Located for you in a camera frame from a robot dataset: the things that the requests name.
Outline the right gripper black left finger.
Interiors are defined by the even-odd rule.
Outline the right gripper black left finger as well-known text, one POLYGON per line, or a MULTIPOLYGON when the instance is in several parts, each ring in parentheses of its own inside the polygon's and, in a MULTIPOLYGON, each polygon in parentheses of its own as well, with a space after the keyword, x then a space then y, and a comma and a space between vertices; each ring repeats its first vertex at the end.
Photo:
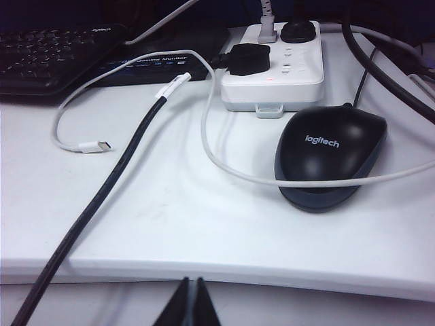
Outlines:
POLYGON ((187 277, 180 281, 170 300, 156 319, 154 323, 155 326, 172 326, 182 324, 188 304, 188 291, 190 287, 189 283, 190 281, 187 277))

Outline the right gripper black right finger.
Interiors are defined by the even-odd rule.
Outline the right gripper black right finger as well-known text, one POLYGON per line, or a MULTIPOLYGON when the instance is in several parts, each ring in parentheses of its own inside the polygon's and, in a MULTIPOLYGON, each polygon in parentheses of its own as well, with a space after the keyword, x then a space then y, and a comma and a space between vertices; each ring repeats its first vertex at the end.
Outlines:
POLYGON ((198 278, 196 282, 195 325, 221 325, 203 278, 198 278))

